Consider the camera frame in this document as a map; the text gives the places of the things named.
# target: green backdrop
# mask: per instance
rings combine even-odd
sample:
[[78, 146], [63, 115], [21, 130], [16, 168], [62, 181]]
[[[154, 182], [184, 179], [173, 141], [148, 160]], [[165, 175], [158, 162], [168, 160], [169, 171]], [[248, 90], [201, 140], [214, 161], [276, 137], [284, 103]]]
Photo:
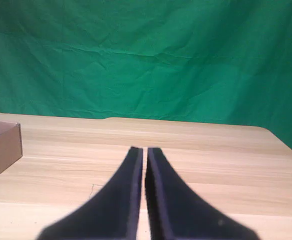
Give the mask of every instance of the green backdrop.
[[292, 148], [292, 0], [0, 0], [0, 112], [253, 125]]

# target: cardboard box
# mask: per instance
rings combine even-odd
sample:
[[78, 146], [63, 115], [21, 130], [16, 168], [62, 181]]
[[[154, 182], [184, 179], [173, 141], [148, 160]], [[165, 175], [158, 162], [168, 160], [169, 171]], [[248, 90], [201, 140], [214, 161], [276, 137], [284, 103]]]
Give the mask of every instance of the cardboard box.
[[0, 174], [22, 157], [19, 123], [0, 121]]

